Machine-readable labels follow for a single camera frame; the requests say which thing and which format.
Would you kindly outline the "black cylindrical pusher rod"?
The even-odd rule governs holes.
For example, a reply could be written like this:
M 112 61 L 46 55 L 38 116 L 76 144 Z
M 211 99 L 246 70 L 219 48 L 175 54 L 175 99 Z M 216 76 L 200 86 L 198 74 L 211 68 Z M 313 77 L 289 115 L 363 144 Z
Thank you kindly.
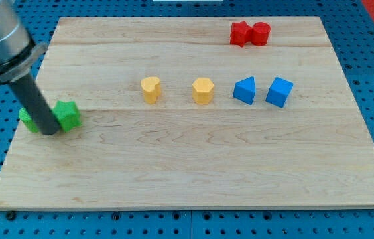
M 31 74 L 12 81 L 9 87 L 41 134 L 53 135 L 60 130 L 60 124 Z

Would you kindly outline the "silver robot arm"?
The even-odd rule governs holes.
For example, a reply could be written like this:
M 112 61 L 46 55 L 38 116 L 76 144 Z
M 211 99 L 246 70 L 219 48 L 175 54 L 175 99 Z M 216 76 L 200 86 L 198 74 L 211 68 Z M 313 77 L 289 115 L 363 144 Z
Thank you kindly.
M 35 43 L 13 8 L 0 0 L 0 84 L 8 85 L 43 135 L 53 135 L 60 124 L 31 74 L 31 67 L 48 50 Z

